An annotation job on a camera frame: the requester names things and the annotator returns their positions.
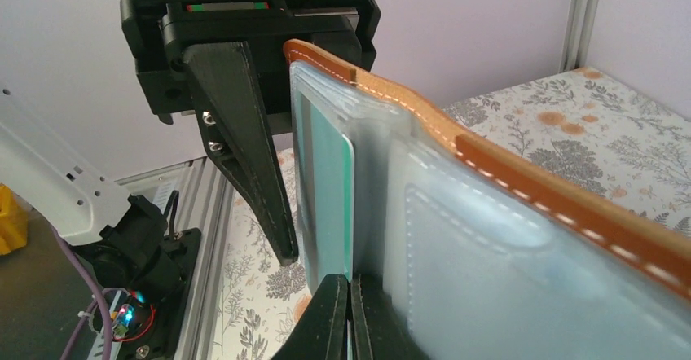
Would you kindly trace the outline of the brown leather card holder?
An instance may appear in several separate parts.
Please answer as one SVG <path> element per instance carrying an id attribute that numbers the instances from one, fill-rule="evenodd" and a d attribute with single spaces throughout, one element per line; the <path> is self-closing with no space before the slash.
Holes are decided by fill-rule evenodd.
<path id="1" fill-rule="evenodd" d="M 407 243 L 426 359 L 687 359 L 690 242 L 550 174 L 415 91 L 322 48 L 284 50 L 296 156 L 305 94 L 354 148 L 353 270 Z"/>

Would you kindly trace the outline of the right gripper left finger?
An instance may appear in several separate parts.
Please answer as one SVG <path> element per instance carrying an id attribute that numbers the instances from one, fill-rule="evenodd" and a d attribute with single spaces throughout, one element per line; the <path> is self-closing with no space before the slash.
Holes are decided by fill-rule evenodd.
<path id="1" fill-rule="evenodd" d="M 273 358 L 346 359 L 349 295 L 349 281 L 343 274 L 326 275 L 292 333 Z"/>

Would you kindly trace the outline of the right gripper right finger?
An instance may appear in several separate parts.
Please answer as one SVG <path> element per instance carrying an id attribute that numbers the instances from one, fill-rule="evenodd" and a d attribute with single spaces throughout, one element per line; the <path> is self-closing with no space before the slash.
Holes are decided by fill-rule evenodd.
<path id="1" fill-rule="evenodd" d="M 380 278 L 356 275 L 350 282 L 350 347 L 353 359 L 426 359 L 399 320 Z"/>

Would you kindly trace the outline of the yellow plastic bin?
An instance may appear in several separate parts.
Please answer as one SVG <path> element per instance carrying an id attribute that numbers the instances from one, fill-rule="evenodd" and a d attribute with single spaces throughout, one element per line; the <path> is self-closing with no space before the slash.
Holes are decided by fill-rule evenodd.
<path id="1" fill-rule="evenodd" d="M 1 185 L 1 255 L 23 248 L 29 240 L 28 214 L 19 204 L 15 194 Z"/>

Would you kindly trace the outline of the teal grey credit card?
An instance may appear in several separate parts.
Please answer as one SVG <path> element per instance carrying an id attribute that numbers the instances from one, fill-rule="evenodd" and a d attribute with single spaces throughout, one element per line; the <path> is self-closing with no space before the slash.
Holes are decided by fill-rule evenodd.
<path id="1" fill-rule="evenodd" d="M 315 293 L 328 274 L 352 278 L 354 148 L 305 95 L 295 98 L 298 218 L 308 288 Z"/>

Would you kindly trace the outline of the floral patterned table mat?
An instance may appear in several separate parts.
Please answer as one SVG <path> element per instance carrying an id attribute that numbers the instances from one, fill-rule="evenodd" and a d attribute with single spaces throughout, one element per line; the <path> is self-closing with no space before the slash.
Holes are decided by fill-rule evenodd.
<path id="1" fill-rule="evenodd" d="M 682 235 L 690 233 L 690 123 L 594 68 L 462 99 L 473 132 Z M 279 266 L 248 204 L 228 200 L 210 359 L 268 359 L 310 302 L 300 263 Z"/>

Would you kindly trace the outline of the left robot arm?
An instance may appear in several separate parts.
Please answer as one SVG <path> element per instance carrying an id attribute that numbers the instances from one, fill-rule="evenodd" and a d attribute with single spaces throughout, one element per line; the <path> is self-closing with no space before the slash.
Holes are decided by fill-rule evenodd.
<path id="1" fill-rule="evenodd" d="M 121 0 L 121 27 L 152 112 L 196 115 L 212 162 L 253 210 L 280 264 L 298 258 L 273 138 L 293 128 L 292 40 L 365 70 L 375 0 Z M 36 208 L 105 287 L 166 302 L 183 268 L 163 249 L 164 214 L 81 159 L 26 104 L 1 102 L 1 181 Z"/>

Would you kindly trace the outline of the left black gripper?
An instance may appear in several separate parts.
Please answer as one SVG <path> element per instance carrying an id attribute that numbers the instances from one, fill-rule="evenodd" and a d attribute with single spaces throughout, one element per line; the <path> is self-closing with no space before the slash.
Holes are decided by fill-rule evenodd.
<path id="1" fill-rule="evenodd" d="M 152 113 L 170 125 L 194 107 L 207 155 L 279 264 L 292 265 L 299 247 L 271 134 L 292 129 L 283 45 L 310 42 L 369 71 L 376 1 L 120 0 L 120 17 Z"/>

